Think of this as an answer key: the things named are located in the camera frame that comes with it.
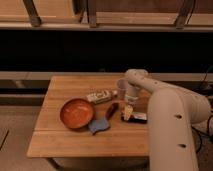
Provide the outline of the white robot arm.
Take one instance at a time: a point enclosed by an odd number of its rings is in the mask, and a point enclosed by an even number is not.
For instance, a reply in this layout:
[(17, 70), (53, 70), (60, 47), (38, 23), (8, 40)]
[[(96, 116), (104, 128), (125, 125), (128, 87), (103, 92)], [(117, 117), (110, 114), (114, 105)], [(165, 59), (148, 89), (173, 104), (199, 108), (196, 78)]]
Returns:
[(150, 78), (144, 69), (125, 72), (125, 101), (135, 105), (142, 89), (147, 105), (150, 171), (199, 171), (192, 124), (208, 119), (208, 98), (189, 89)]

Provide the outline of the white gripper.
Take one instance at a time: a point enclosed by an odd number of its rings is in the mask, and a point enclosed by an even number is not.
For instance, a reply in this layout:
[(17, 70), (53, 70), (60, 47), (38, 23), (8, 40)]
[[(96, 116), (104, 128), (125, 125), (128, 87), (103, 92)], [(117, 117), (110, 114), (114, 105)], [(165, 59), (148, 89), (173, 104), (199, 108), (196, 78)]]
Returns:
[(128, 121), (131, 117), (131, 114), (133, 112), (133, 107), (136, 105), (137, 100), (139, 99), (139, 93), (141, 89), (133, 86), (131, 84), (127, 84), (126, 86), (126, 93), (125, 93), (125, 102), (129, 105), (126, 105), (124, 107), (124, 120)]

